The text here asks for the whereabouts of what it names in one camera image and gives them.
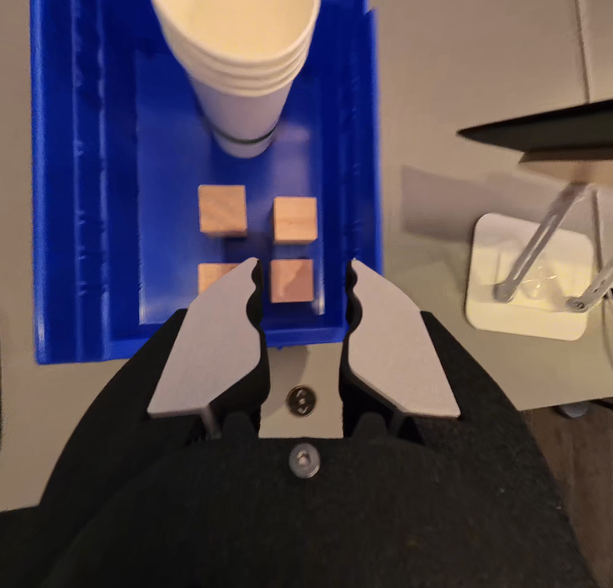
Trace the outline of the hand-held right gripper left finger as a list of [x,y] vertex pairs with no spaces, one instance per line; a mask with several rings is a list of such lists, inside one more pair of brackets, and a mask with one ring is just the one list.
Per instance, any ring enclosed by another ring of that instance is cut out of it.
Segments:
[[235,412],[258,423],[270,393],[263,289],[262,262],[250,257],[191,302],[149,401],[150,418],[197,416],[212,438]]

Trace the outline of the instruction sheet on wooden stand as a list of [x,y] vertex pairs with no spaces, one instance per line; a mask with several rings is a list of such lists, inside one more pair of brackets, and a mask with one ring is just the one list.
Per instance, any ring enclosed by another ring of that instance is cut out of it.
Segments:
[[612,99],[462,128],[522,154],[563,187],[540,223],[489,212],[474,225],[465,316],[477,330],[574,341],[595,307],[612,309],[599,189],[612,189]]

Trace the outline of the round metal desk button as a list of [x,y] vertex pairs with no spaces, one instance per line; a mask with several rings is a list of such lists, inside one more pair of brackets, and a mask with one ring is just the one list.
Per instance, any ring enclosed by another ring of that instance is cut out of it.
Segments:
[[297,386],[291,389],[286,396],[286,407],[289,413],[297,418],[311,415],[316,403],[316,393],[308,386]]

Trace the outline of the wooden cube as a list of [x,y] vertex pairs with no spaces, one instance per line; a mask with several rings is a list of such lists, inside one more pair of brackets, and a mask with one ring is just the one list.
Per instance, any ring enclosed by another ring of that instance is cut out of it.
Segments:
[[210,237],[244,237],[248,232],[244,185],[200,185],[200,231]]
[[318,201],[315,197],[277,196],[273,200],[275,245],[308,245],[318,239]]
[[270,262],[270,301],[273,304],[311,302],[313,299],[312,260],[302,258]]
[[197,265],[197,293],[202,294],[221,277],[235,269],[238,263],[200,263]]

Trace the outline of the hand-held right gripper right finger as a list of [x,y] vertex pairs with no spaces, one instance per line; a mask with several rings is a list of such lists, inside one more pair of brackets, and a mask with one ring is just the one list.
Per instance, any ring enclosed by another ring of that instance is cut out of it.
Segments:
[[408,418],[458,419],[461,411],[418,306],[354,258],[346,272],[348,331],[341,350],[343,429],[378,413],[388,431]]

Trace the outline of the blue plastic bin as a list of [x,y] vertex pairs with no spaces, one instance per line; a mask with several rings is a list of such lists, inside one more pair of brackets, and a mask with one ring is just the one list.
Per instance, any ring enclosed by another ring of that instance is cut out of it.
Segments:
[[[197,294],[197,265],[262,261],[269,347],[341,342],[345,271],[382,272],[375,14],[322,0],[270,147],[214,140],[150,0],[29,0],[38,364],[128,359]],[[200,185],[244,185],[248,232],[200,231]],[[318,201],[318,239],[275,245],[273,200]],[[273,304],[270,262],[313,261]]]

